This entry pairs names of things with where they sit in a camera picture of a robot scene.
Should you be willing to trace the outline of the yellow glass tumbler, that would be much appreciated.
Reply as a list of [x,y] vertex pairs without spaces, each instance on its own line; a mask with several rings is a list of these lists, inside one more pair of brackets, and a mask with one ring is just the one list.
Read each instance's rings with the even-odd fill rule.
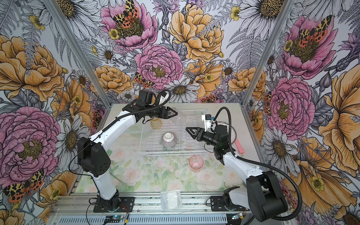
[[154,118],[151,120],[151,128],[152,129],[161,129],[162,128],[162,121],[160,118]]

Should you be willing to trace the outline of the striped ceramic bowl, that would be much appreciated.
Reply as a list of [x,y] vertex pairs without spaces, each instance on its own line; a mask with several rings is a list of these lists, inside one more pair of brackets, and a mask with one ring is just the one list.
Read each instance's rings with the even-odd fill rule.
[[166,132],[162,137],[162,146],[165,148],[172,148],[176,145],[176,136],[171,132]]

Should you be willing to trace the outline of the pink glass tumbler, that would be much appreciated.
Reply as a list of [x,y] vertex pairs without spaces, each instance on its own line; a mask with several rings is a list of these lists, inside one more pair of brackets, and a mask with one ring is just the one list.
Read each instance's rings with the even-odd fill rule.
[[189,166],[192,172],[199,172],[204,165],[204,160],[200,155],[193,155],[189,159]]

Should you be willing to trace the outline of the clear glass tumbler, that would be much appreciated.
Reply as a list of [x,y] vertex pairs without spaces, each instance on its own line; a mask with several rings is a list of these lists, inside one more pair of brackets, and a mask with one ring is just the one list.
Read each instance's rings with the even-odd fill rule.
[[177,115],[172,117],[170,120],[176,126],[181,126],[186,120],[186,115],[181,110],[177,109],[176,107],[174,107],[173,110],[177,113]]

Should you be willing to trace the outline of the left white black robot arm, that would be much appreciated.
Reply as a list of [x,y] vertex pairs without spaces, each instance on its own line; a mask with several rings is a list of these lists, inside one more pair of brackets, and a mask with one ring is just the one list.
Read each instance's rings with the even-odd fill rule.
[[140,120],[170,119],[177,112],[166,106],[171,91],[165,89],[158,95],[149,90],[141,90],[137,99],[131,101],[106,127],[88,138],[81,138],[77,144],[77,161],[84,172],[93,180],[97,188],[96,207],[105,212],[115,212],[121,207],[119,191],[110,177],[111,160],[107,154],[109,147],[128,128]]

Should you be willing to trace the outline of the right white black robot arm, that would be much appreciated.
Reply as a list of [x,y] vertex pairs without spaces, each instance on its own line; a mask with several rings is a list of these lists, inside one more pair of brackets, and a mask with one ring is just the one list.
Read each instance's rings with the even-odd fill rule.
[[232,169],[246,184],[224,191],[222,203],[228,210],[250,209],[260,222],[287,212],[288,205],[276,175],[263,171],[258,162],[236,154],[227,126],[217,125],[212,132],[201,127],[187,127],[186,131],[194,140],[213,146],[215,158]]

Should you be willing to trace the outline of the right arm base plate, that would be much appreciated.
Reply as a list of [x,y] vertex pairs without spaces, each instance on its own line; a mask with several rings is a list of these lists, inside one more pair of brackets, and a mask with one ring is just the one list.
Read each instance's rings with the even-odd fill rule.
[[206,202],[206,205],[211,208],[212,212],[247,211],[247,209],[242,206],[226,203],[223,196],[211,196],[210,201]]

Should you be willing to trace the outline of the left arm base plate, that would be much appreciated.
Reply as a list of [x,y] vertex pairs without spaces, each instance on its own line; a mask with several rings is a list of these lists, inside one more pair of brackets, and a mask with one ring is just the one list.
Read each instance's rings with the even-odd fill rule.
[[115,197],[111,200],[104,200],[99,197],[93,211],[95,213],[132,212],[134,203],[134,197]]

